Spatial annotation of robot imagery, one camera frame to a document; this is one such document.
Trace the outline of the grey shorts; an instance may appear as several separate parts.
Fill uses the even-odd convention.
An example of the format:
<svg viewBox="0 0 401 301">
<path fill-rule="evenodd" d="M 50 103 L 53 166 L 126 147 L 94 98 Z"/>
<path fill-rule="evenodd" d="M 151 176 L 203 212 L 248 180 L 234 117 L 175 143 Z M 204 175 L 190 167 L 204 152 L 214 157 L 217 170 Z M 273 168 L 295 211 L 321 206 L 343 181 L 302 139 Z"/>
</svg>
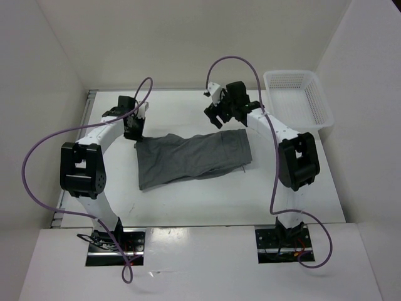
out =
<svg viewBox="0 0 401 301">
<path fill-rule="evenodd" d="M 146 137 L 135 149 L 141 191 L 170 182 L 223 176 L 253 160 L 244 129 L 188 139 L 175 134 Z"/>
</svg>

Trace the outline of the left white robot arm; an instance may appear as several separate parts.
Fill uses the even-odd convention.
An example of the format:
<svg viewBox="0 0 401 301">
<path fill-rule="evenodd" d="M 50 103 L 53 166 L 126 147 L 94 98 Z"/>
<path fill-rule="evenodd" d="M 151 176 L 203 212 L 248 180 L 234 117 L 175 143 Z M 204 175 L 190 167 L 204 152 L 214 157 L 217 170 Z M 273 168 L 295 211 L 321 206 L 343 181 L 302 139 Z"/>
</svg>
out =
<svg viewBox="0 0 401 301">
<path fill-rule="evenodd" d="M 120 136 L 142 140 L 147 110 L 146 101 L 119 96 L 117 106 L 103 113 L 99 124 L 89 133 L 61 147 L 61 188 L 93 219 L 92 242 L 103 243 L 113 251 L 123 247 L 125 235 L 121 219 L 111 209 L 104 192 L 107 175 L 103 155 Z"/>
</svg>

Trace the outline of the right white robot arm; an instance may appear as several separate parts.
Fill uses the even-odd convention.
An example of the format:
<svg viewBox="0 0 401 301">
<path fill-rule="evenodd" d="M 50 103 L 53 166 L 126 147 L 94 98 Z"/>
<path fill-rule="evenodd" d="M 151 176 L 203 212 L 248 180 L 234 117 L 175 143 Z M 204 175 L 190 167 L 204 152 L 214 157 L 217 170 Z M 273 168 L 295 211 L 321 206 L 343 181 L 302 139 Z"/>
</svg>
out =
<svg viewBox="0 0 401 301">
<path fill-rule="evenodd" d="M 273 143 L 276 170 L 269 211 L 276 218 L 276 242 L 280 246 L 291 245 L 304 225 L 306 212 L 301 208 L 301 200 L 305 188 L 320 173 L 315 138 L 311 133 L 293 130 L 273 117 L 262 100 L 251 101 L 243 82 L 233 82 L 225 87 L 207 82 L 204 95 L 212 100 L 204 113 L 217 128 L 236 119 Z"/>
</svg>

